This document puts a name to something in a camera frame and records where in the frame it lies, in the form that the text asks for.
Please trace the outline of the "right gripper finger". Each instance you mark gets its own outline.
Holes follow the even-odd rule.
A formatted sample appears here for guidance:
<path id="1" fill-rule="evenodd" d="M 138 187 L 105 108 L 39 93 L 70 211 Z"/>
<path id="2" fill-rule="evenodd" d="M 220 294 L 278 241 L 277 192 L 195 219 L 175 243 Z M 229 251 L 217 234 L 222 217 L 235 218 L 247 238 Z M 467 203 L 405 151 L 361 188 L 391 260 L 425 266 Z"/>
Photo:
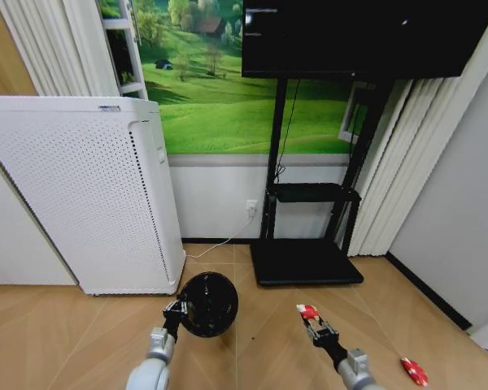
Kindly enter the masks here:
<path id="1" fill-rule="evenodd" d="M 298 313 L 302 318 L 303 324 L 307 330 L 308 335 L 312 340 L 317 340 L 320 336 L 318 332 L 315 332 L 311 325 L 308 323 L 309 319 L 312 319 L 314 316 L 320 316 L 317 309 L 298 309 Z"/>
<path id="2" fill-rule="evenodd" d="M 308 320 L 308 323 L 315 332 L 336 332 L 329 322 L 321 316 L 314 316 Z"/>

